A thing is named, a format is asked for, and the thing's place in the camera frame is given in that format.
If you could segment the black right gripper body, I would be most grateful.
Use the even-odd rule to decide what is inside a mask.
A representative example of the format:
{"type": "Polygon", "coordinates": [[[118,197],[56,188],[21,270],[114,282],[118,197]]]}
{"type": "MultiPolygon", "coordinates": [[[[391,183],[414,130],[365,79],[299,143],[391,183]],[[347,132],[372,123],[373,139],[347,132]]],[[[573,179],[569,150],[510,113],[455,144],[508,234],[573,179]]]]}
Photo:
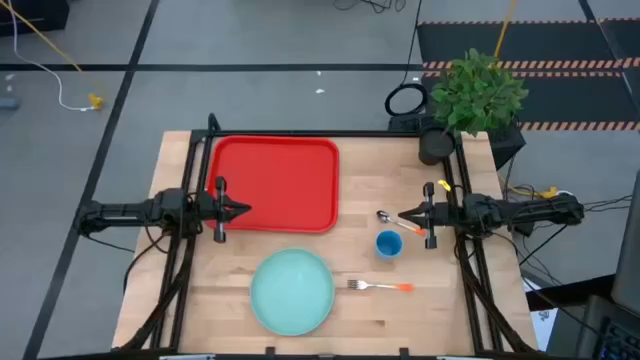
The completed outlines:
{"type": "Polygon", "coordinates": [[[425,224],[427,229],[427,238],[425,245],[427,249],[437,248],[437,236],[435,235],[436,226],[451,226],[453,220],[451,217],[451,207],[448,202],[433,201],[435,187],[433,182],[427,182],[424,185],[425,198],[427,200],[427,210],[425,212],[425,224]]]}

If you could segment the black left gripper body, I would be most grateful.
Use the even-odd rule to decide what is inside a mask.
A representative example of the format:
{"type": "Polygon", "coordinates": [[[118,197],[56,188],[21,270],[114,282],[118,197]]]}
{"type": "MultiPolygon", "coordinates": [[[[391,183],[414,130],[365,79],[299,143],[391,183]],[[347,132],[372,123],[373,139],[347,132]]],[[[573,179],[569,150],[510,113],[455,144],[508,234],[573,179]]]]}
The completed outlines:
{"type": "Polygon", "coordinates": [[[215,222],[214,241],[217,243],[225,243],[226,234],[224,230],[224,197],[226,190],[226,180],[222,176],[218,176],[215,178],[214,190],[214,195],[211,195],[206,191],[201,191],[198,193],[198,215],[202,222],[215,222]]]}

